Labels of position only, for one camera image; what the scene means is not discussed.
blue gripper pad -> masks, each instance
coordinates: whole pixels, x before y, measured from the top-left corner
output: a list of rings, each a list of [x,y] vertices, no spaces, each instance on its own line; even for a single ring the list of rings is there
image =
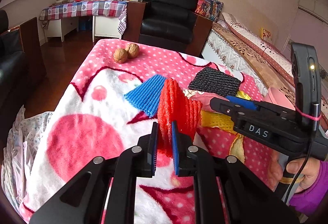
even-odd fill
[[[246,100],[246,99],[243,99],[243,98],[230,96],[230,95],[227,95],[226,99],[228,99],[232,103],[235,103],[235,104],[240,105],[240,106],[242,106],[244,108],[247,108],[247,109],[251,109],[251,110],[256,110],[257,109],[256,105],[250,100]]]

walnut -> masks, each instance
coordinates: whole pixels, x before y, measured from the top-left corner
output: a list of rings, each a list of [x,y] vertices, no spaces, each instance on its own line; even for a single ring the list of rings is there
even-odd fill
[[[124,63],[128,59],[128,53],[125,49],[118,48],[115,50],[113,58],[116,63]]]
[[[129,44],[125,50],[127,51],[128,53],[128,57],[129,58],[135,58],[139,55],[139,52],[140,52],[140,49],[139,49],[139,46],[135,43],[131,43]]]

blue foam net sleeve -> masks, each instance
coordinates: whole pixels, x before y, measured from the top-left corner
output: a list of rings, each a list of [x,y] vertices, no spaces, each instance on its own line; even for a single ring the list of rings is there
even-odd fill
[[[159,97],[166,78],[156,74],[132,91],[124,95],[125,99],[135,108],[153,117],[158,110]]]

red string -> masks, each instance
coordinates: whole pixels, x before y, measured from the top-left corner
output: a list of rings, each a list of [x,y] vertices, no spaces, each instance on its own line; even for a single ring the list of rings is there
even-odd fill
[[[296,111],[297,111],[298,113],[300,113],[303,117],[309,118],[309,119],[311,119],[311,120],[318,121],[318,120],[320,120],[320,118],[321,118],[321,114],[320,114],[320,116],[318,116],[318,117],[314,117],[314,116],[310,116],[310,115],[308,115],[308,114],[303,113],[303,112],[302,112],[301,110],[299,110],[296,106],[295,106],[295,109],[296,109]]]

checkered tablecloth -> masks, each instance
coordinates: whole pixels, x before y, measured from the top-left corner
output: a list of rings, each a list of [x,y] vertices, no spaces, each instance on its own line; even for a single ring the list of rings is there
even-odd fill
[[[81,2],[47,7],[41,12],[39,19],[45,21],[42,26],[47,29],[49,20],[81,16],[119,17],[120,24],[118,30],[123,34],[127,21],[127,4],[126,1],[118,0],[83,0]]]

